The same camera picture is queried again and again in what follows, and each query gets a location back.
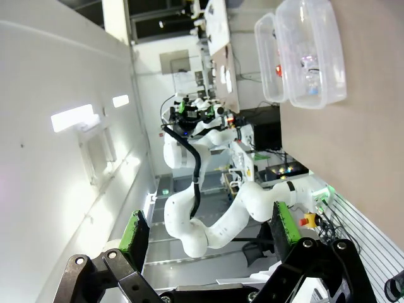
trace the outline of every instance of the cable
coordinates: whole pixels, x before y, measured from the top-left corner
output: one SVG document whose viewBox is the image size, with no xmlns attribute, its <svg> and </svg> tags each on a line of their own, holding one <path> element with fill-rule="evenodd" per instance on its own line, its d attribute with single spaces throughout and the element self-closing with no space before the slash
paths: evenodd
<svg viewBox="0 0 404 303">
<path fill-rule="evenodd" d="M 163 117 L 162 117 L 163 106 L 164 106 L 164 104 L 167 103 L 167 101 L 169 101 L 170 99 L 172 99 L 172 98 L 174 98 L 174 97 L 175 97 L 175 94 L 174 94 L 173 96 L 171 96 L 170 98 L 168 98 L 166 101 L 164 101 L 164 102 L 162 103 L 162 106 L 160 106 L 160 119 L 162 120 L 162 124 L 164 124 L 164 125 L 165 125 L 165 123 L 164 123 Z"/>
<path fill-rule="evenodd" d="M 238 65 L 239 65 L 239 71 L 240 71 L 240 73 L 239 73 L 239 74 L 236 73 L 236 75 L 239 76 L 240 79 L 248 80 L 248 81 L 252 81 L 252 82 L 257 82 L 257 83 L 262 83 L 262 81 L 260 81 L 260 80 L 256 80 L 256 79 L 251 79 L 251 78 L 246 78 L 246 77 L 244 77 L 244 74 L 241 73 L 241 63 L 240 63 L 240 60 L 235 56 L 234 51 L 233 51 L 233 58 L 236 60 L 236 62 L 237 62 Z"/>
<path fill-rule="evenodd" d="M 201 203 L 201 192 L 199 190 L 199 173 L 201 170 L 201 155 L 198 153 L 198 151 L 192 145 L 190 145 L 184 138 L 182 138 L 179 134 L 177 134 L 172 129 L 168 128 L 167 126 L 164 126 L 163 131 L 165 131 L 171 137 L 176 139 L 177 142 L 180 143 L 183 147 L 185 147 L 190 153 L 192 153 L 192 156 L 194 156 L 194 158 L 195 158 L 195 168 L 194 168 L 194 175 L 193 175 L 195 202 L 194 202 L 194 207 L 191 211 L 191 218 L 193 218 Z"/>
<path fill-rule="evenodd" d="M 262 112 L 259 112 L 259 113 L 257 114 L 257 111 L 261 108 L 261 104 L 263 104 L 263 103 L 266 103 L 266 104 L 268 104 L 268 105 L 271 106 L 271 107 L 277 107 L 275 104 L 273 104 L 273 103 L 271 103 L 271 102 L 269 102 L 269 101 L 265 101 L 265 100 L 264 100 L 264 101 L 261 101 L 255 109 L 249 109 L 249 110 L 253 110 L 253 111 L 254 111 L 251 116 L 248 116 L 248 117 L 243 116 L 243 117 L 245 117 L 246 119 L 250 119 L 250 118 L 252 118 L 252 117 L 256 117 L 256 116 L 259 116 L 259 115 L 261 115 L 262 113 L 264 113 L 265 111 L 262 111 Z"/>
<path fill-rule="evenodd" d="M 321 199 L 321 201 L 328 207 L 328 209 L 330 210 L 330 212 L 332 212 L 332 214 L 335 216 L 335 218 L 337 219 L 338 223 L 340 224 L 340 226 L 336 227 L 335 230 L 342 229 L 342 230 L 344 231 L 344 233 L 347 235 L 347 237 L 348 237 L 352 242 L 354 242 L 354 243 L 357 245 L 358 254 L 360 254 L 362 248 L 360 247 L 358 240 L 355 239 L 355 238 L 347 231 L 347 229 L 343 226 L 340 217 L 336 214 L 335 210 L 333 210 L 333 209 L 328 205 L 328 203 L 326 202 L 326 200 L 325 200 L 325 199 Z"/>
</svg>

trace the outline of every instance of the light fixture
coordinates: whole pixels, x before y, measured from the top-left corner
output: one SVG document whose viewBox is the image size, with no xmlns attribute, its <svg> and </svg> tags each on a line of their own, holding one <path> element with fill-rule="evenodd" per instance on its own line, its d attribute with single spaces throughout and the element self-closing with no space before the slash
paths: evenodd
<svg viewBox="0 0 404 303">
<path fill-rule="evenodd" d="M 91 104 L 69 109 L 65 112 L 60 112 L 50 117 L 53 130 L 55 133 L 69 128 L 75 124 L 91 121 L 94 116 L 93 106 Z"/>
<path fill-rule="evenodd" d="M 112 103 L 114 104 L 115 108 L 121 107 L 129 103 L 129 96 L 123 95 L 112 98 Z"/>
</svg>

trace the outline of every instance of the desk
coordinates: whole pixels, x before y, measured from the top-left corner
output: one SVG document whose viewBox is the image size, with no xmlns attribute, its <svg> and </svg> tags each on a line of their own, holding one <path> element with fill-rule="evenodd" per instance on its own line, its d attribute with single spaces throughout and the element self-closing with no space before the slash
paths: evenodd
<svg viewBox="0 0 404 303">
<path fill-rule="evenodd" d="M 237 93 L 237 80 L 235 77 L 234 58 L 231 44 L 222 47 L 218 52 L 212 55 L 212 59 L 216 66 L 216 97 L 221 101 L 222 105 L 232 112 L 239 113 L 239 95 Z M 230 71 L 230 79 L 232 91 L 229 93 L 227 84 L 220 81 L 220 68 L 224 66 Z"/>
<path fill-rule="evenodd" d="M 404 5 L 331 0 L 348 98 L 280 108 L 283 148 L 404 249 Z"/>
</svg>

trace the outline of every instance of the white wall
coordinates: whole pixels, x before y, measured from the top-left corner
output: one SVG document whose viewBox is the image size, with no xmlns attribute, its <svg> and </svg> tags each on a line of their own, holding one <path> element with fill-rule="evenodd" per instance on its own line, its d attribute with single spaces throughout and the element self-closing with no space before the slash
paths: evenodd
<svg viewBox="0 0 404 303">
<path fill-rule="evenodd" d="M 164 100 L 175 93 L 172 75 L 163 75 L 161 72 L 160 54 L 187 49 L 189 56 L 192 57 L 190 58 L 192 71 L 187 74 L 190 78 L 189 80 L 192 81 L 194 79 L 194 71 L 201 71 L 201 59 L 195 57 L 199 56 L 196 43 L 197 40 L 195 37 L 184 36 L 148 42 L 133 47 L 137 57 L 135 61 L 137 86 L 143 108 L 143 117 L 148 130 L 155 173 L 157 175 L 172 172 L 163 159 L 164 142 L 163 138 L 159 137 L 159 134 L 162 133 L 160 127 L 160 106 Z M 177 87 L 177 91 L 181 92 L 183 89 L 185 89 L 183 86 Z M 169 107 L 172 105 L 173 101 L 167 102 L 166 106 Z"/>
<path fill-rule="evenodd" d="M 147 162 L 148 142 L 130 50 L 101 28 L 55 0 L 2 0 L 0 41 L 0 297 L 50 302 L 66 257 L 95 257 L 109 238 L 140 167 L 150 170 L 122 160 Z M 130 103 L 115 109 L 112 97 L 124 94 Z M 101 193 L 75 128 L 55 133 L 51 124 L 85 104 L 105 110 L 118 157 Z M 142 204 L 148 190 L 132 195 Z"/>
</svg>

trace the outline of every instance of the wire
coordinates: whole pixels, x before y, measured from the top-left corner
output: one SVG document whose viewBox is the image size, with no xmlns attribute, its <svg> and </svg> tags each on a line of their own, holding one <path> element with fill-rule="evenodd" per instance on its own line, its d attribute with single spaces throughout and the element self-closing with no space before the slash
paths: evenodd
<svg viewBox="0 0 404 303">
<path fill-rule="evenodd" d="M 328 209 L 330 210 L 330 212 L 332 212 L 332 214 L 334 215 L 334 217 L 337 219 L 338 223 L 340 224 L 340 226 L 335 227 L 335 230 L 342 229 L 342 230 L 344 231 L 344 233 L 347 235 L 347 237 L 348 237 L 352 242 L 354 242 L 354 243 L 356 244 L 357 249 L 358 249 L 358 254 L 360 254 L 362 248 L 361 248 L 361 246 L 359 245 L 358 240 L 355 239 L 355 238 L 347 231 L 347 229 L 345 228 L 345 226 L 342 224 L 342 221 L 341 221 L 341 219 L 340 219 L 340 216 L 338 216 L 337 213 L 335 212 L 335 210 L 333 210 L 333 209 L 328 205 L 328 203 L 326 202 L 326 200 L 325 200 L 325 199 L 321 199 L 321 201 L 328 207 Z"/>
<path fill-rule="evenodd" d="M 238 63 L 238 65 L 239 65 L 239 71 L 240 71 L 240 73 L 237 74 L 237 72 L 236 72 L 236 75 L 237 75 L 240 79 L 248 80 L 248 81 L 252 81 L 252 82 L 257 82 L 257 83 L 262 83 L 262 81 L 260 81 L 260 80 L 251 79 L 251 78 L 246 78 L 246 77 L 244 76 L 245 74 L 243 74 L 243 73 L 241 72 L 241 63 L 240 63 L 240 60 L 236 57 L 236 55 L 234 54 L 234 51 L 233 51 L 233 58 L 235 59 L 235 61 L 236 61 L 236 62 Z"/>
<path fill-rule="evenodd" d="M 162 106 L 160 106 L 160 119 L 162 120 L 162 124 L 164 124 L 164 125 L 165 125 L 165 123 L 164 123 L 163 117 L 162 117 L 163 106 L 164 106 L 164 104 L 167 103 L 167 101 L 169 101 L 170 99 L 172 99 L 174 97 L 175 97 L 175 94 L 173 96 L 171 96 L 170 98 L 168 98 L 166 101 L 164 101 Z"/>
<path fill-rule="evenodd" d="M 261 115 L 262 113 L 264 113 L 265 110 L 262 111 L 262 112 L 259 112 L 259 113 L 257 114 L 257 111 L 261 108 L 261 104 L 268 104 L 268 105 L 271 106 L 271 107 L 277 107 L 275 104 L 264 100 L 264 101 L 261 101 L 255 109 L 249 109 L 249 110 L 248 110 L 248 111 L 250 111 L 250 110 L 253 110 L 253 111 L 254 111 L 251 116 L 248 116 L 248 117 L 243 116 L 243 117 L 245 117 L 246 119 L 250 119 L 250 118 L 252 118 L 252 117 L 256 117 L 256 116 L 259 116 L 259 115 Z"/>
</svg>

